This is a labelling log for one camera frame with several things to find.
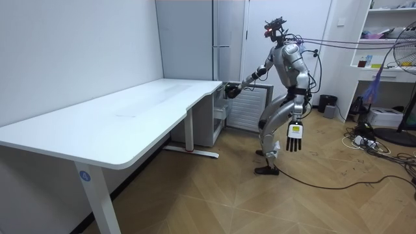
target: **white box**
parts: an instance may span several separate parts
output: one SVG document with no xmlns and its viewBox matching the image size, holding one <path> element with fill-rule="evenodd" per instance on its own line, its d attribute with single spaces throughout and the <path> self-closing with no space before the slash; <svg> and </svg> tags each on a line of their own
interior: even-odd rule
<svg viewBox="0 0 416 234">
<path fill-rule="evenodd" d="M 367 121 L 373 126 L 398 127 L 403 119 L 403 113 L 391 108 L 372 107 L 367 115 Z"/>
</svg>

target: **humanoid robot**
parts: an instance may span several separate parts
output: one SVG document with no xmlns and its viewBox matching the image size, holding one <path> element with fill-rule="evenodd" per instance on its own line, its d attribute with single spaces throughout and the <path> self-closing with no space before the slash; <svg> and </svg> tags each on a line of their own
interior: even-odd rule
<svg viewBox="0 0 416 234">
<path fill-rule="evenodd" d="M 262 75 L 268 73 L 273 66 L 276 67 L 282 84 L 287 88 L 287 94 L 274 99 L 264 110 L 259 120 L 259 138 L 262 150 L 256 154 L 266 158 L 267 166 L 256 168 L 257 174 L 279 175 L 274 161 L 278 156 L 274 142 L 274 131 L 292 118 L 287 130 L 286 150 L 297 151 L 302 149 L 302 115 L 306 111 L 306 105 L 311 99 L 309 70 L 304 63 L 300 48 L 295 38 L 287 38 L 287 31 L 282 24 L 286 21 L 282 18 L 265 25 L 265 37 L 277 42 L 263 65 L 249 75 L 241 84 L 229 84 L 226 86 L 228 98 L 237 97 L 244 88 Z"/>
</svg>

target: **robot leg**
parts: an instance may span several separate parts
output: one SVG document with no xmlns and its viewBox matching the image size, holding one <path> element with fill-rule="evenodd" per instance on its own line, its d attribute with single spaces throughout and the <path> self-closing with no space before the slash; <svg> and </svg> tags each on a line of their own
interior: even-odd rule
<svg viewBox="0 0 416 234">
<path fill-rule="evenodd" d="M 274 166 L 274 161 L 278 157 L 278 151 L 275 149 L 274 132 L 277 128 L 282 126 L 289 120 L 290 114 L 293 111 L 294 102 L 290 101 L 280 107 L 267 120 L 266 125 L 260 133 L 260 143 L 263 150 L 263 155 L 266 157 L 267 166 L 256 168 L 254 170 L 257 174 L 263 175 L 278 175 L 279 170 Z"/>
<path fill-rule="evenodd" d="M 281 104 L 285 101 L 286 99 L 286 94 L 282 94 L 280 96 L 278 96 L 277 98 L 273 99 L 273 101 L 266 107 L 266 109 L 263 111 L 263 113 L 261 113 L 260 116 L 260 120 L 259 120 L 259 132 L 261 133 L 261 131 L 263 130 L 263 128 L 265 127 L 267 120 L 270 118 L 270 116 L 276 112 L 276 110 L 278 110 L 281 106 Z M 260 156 L 264 156 L 263 155 L 263 151 L 261 149 L 256 150 L 255 153 L 257 155 Z"/>
</svg>

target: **white shelf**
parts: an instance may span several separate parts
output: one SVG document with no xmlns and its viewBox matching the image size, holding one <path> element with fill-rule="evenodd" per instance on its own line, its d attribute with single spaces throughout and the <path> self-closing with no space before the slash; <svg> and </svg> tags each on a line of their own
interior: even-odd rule
<svg viewBox="0 0 416 234">
<path fill-rule="evenodd" d="M 397 39 L 359 39 L 359 42 L 365 42 L 365 43 L 389 43 L 394 44 Z"/>
<path fill-rule="evenodd" d="M 413 8 L 398 8 L 398 9 L 370 9 L 369 10 L 369 14 L 403 13 L 403 12 L 416 12 L 416 7 L 413 7 Z"/>
<path fill-rule="evenodd" d="M 357 65 L 351 65 L 353 68 L 360 69 L 361 71 L 372 71 L 372 72 L 378 72 L 379 68 L 359 68 Z M 383 72 L 392 71 L 392 72 L 405 72 L 402 68 L 384 68 Z"/>
</svg>

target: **blue label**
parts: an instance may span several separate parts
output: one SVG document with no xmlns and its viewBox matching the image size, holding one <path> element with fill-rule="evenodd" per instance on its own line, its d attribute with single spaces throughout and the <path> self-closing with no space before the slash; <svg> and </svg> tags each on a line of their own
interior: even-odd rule
<svg viewBox="0 0 416 234">
<path fill-rule="evenodd" d="M 83 179 L 83 180 L 85 180 L 87 182 L 91 180 L 91 177 L 90 177 L 90 175 L 88 175 L 87 172 L 80 171 L 79 172 L 79 176 L 81 176 L 81 179 Z"/>
</svg>

